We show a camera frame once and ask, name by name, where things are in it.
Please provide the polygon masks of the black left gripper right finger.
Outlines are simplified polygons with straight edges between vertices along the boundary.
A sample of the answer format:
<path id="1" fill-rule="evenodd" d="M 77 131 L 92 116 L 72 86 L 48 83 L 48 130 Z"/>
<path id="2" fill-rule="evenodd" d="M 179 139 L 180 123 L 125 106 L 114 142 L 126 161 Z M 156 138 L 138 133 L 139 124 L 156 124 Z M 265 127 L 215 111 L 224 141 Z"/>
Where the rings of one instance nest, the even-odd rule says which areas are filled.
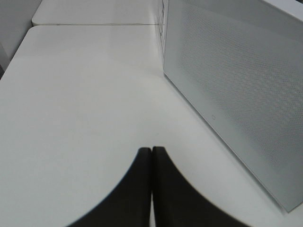
<path id="1" fill-rule="evenodd" d="M 239 221 L 203 197 L 178 171 L 164 147 L 152 149 L 152 194 L 158 227 L 237 227 Z"/>

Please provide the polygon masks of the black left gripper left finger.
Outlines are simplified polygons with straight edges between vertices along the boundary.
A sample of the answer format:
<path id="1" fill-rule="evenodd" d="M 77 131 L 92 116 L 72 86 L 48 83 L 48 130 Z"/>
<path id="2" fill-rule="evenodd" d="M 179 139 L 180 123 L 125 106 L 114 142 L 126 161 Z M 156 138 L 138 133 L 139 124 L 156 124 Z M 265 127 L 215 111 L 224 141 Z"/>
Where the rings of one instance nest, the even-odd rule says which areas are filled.
<path id="1" fill-rule="evenodd" d="M 148 227 L 151 212 L 150 148 L 140 148 L 119 184 L 71 227 Z"/>

